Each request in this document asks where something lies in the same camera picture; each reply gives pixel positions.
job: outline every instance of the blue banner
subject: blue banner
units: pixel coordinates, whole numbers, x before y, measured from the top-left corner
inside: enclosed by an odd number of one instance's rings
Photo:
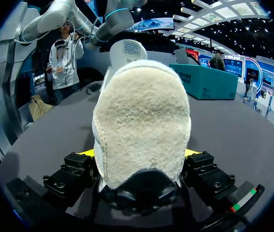
[[[152,18],[135,23],[127,30],[156,30],[156,29],[174,29],[173,18]]]

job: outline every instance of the white robotic arm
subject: white robotic arm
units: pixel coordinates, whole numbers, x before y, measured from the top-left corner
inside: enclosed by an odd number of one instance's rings
[[[76,6],[75,0],[54,0],[49,9],[41,16],[31,21],[20,33],[21,42],[32,42],[43,33],[61,27],[65,21],[74,23],[76,31],[85,36],[91,36],[93,46],[101,46],[111,37],[124,31],[134,24],[130,13],[133,7],[142,6],[148,0],[108,0],[105,19],[99,28],[94,27],[88,18]]]

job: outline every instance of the display screen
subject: display screen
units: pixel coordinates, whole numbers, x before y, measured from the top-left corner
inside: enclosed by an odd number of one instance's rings
[[[243,75],[243,62],[241,60],[224,59],[225,71],[228,73],[242,77]]]
[[[194,50],[191,50],[191,49],[186,49],[186,52],[188,54],[191,54],[191,56],[193,56],[196,61],[198,60],[198,52],[197,51],[194,51]]]
[[[263,71],[263,83],[268,84],[271,87],[274,87],[274,76],[270,72]]]
[[[174,29],[173,18],[152,18],[135,23],[127,30]]]
[[[97,17],[97,13],[94,6],[94,0],[84,0],[85,3],[89,6],[89,8],[93,11],[94,15]],[[100,23],[103,23],[103,17],[98,17]]]
[[[247,68],[247,75],[246,78],[253,79],[254,81],[259,80],[259,72],[258,70]]]
[[[200,64],[203,67],[209,67],[209,61],[207,59],[200,59]]]

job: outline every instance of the bolt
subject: bolt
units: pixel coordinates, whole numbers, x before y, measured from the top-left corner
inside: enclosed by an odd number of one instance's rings
[[[65,187],[65,184],[62,183],[62,182],[59,182],[59,183],[56,183],[56,186],[60,189],[64,188]]]
[[[50,176],[45,175],[45,176],[44,176],[44,181],[47,181],[49,178],[50,178]]]
[[[16,199],[17,201],[20,201],[20,200],[22,199],[22,195],[18,193],[18,194],[15,196],[15,199]]]
[[[73,169],[73,173],[78,173],[79,171],[80,171],[80,169],[78,169],[78,168]]]
[[[219,188],[219,187],[221,187],[220,182],[215,182],[214,187],[215,187],[215,188]]]

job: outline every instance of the person in dark jacket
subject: person in dark jacket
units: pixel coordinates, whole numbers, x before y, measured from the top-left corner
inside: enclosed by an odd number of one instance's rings
[[[224,64],[224,61],[222,59],[222,52],[219,51],[217,54],[215,54],[211,58],[210,67],[213,68],[213,69],[218,69],[218,70],[225,71],[225,64]]]

